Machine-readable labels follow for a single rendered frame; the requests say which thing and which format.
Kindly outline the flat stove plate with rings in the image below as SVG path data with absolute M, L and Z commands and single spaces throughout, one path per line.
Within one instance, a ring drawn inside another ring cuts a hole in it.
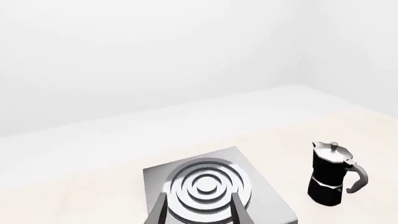
M 298 224 L 291 207 L 237 147 L 143 170 L 147 212 L 167 194 L 165 224 L 233 224 L 237 193 L 254 224 Z

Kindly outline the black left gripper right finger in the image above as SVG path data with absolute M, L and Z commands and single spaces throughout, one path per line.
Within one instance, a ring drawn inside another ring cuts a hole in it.
M 231 218 L 233 224 L 254 224 L 237 193 L 231 194 Z

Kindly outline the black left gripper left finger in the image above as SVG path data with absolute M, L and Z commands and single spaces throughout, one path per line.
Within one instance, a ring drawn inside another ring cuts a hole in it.
M 144 224 L 165 224 L 168 212 L 167 194 L 162 192 Z

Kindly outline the black moka pot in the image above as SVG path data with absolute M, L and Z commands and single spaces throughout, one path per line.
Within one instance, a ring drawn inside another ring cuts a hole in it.
M 354 160 L 353 155 L 337 142 L 312 142 L 312 175 L 307 194 L 313 201 L 327 207 L 341 203 L 343 181 L 348 171 L 359 175 L 353 186 L 346 189 L 348 194 L 361 190 L 369 182 L 368 174 Z

